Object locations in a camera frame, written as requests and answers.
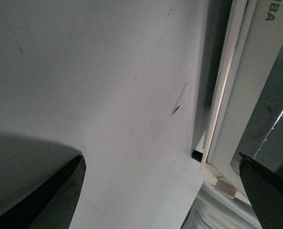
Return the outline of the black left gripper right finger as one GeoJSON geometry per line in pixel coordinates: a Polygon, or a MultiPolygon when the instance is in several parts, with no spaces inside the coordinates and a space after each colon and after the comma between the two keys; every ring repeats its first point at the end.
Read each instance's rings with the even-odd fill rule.
{"type": "Polygon", "coordinates": [[[263,229],[283,229],[283,178],[240,153],[240,178],[263,229]]]}

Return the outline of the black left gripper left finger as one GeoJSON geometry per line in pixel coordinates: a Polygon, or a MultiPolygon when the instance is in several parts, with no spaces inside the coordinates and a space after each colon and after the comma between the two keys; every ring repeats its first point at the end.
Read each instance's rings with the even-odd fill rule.
{"type": "Polygon", "coordinates": [[[80,198],[85,172],[85,159],[78,155],[0,215],[0,229],[68,229],[80,198]]]}

